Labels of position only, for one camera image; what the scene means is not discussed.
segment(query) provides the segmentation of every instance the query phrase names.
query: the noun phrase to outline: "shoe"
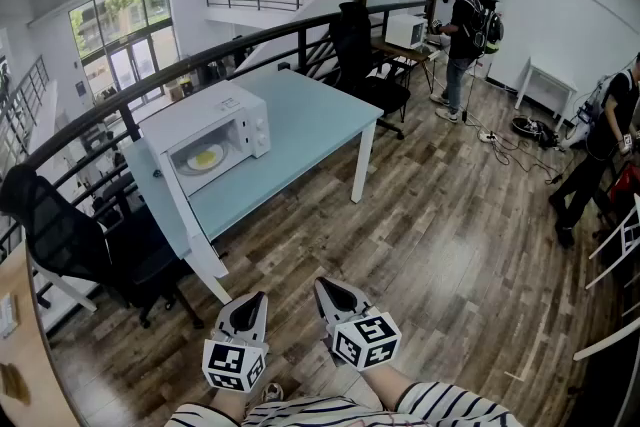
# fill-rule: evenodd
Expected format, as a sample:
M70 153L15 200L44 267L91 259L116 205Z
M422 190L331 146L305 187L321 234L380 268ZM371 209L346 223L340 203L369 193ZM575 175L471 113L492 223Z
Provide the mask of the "shoe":
M429 95L429 100L435 103L439 103L440 105L449 105L449 100L447 100L446 98L442 98L442 96L435 93L431 93Z
M555 194L549 196L549 203L558 214L558 217L562 217L567 213L567 204L564 202L564 198L558 198Z
M573 240L572 228L565 228L564 226L560 226L560 223L556 223L556 233L558 234L558 241L560 245L565 249L570 248L575 244L575 240Z
M284 399L284 391L282 390L282 386L278 383L269 383L262 390L262 403L265 404L267 402L282 402Z
M436 116L440 116L442 119L446 119L447 121L451 121L451 123L458 122L458 113L451 114L449 109L436 109Z

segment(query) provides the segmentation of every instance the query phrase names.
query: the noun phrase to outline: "microwave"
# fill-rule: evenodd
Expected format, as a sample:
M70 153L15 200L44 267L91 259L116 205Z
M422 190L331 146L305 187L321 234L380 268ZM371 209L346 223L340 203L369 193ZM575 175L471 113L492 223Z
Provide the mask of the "microwave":
M187 198L271 148L265 101L230 81L166 107L140 128L163 173L171 170Z
M417 48L422 45L426 22L424 18L412 15L390 16L384 40L402 48Z

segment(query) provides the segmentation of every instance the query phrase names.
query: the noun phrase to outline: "black office chair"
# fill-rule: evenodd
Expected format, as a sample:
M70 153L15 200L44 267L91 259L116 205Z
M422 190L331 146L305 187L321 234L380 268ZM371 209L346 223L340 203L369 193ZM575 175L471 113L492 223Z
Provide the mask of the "black office chair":
M367 77L374 68L367 8L358 2L345 2L340 4L340 10L340 19L329 24L329 34L340 64L336 88L379 107L385 115L400 110L411 93L395 83L394 74L386 79ZM396 132L398 139L404 139L402 130L395 125L383 119L376 123Z
M149 327L147 316L160 296L167 300L167 310L177 299L193 326L204 327L176 285L190 269L176 257L146 205L103 232L45 178L19 164L0 187L0 211L24 227L29 253L38 265L60 276L102 284L123 306L142 309L142 327Z

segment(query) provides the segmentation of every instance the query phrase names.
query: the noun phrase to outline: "jeans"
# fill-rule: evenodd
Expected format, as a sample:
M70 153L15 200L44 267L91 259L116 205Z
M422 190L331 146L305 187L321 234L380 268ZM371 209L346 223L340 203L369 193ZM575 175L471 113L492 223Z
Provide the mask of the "jeans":
M469 57L461 59L449 58L449 64L447 64L447 88L442 93L442 98L449 100L449 112L451 114L456 114L460 110L462 77L473 61L474 59Z
M553 194L556 198L564 199L575 192L569 208L560 219L563 228L573 228L582 217L584 207L596 192L600 179L607 167L608 160L598 160L587 155L582 163L573 170L573 173L564 181L560 188Z

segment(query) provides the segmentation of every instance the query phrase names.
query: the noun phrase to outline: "light blue table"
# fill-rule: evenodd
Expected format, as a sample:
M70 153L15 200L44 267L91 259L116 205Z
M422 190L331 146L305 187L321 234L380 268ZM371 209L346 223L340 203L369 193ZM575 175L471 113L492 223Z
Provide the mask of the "light blue table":
M257 77L244 87L267 103L271 150L245 159L188 198L210 241L358 134L362 137L351 199L360 201L381 109L290 70ZM125 148L124 156L171 247L192 265L184 223L164 178L153 177L158 165L144 138ZM222 264L211 263L200 261L192 267L227 302L228 296L221 297L221 287L213 283L220 277L214 267Z

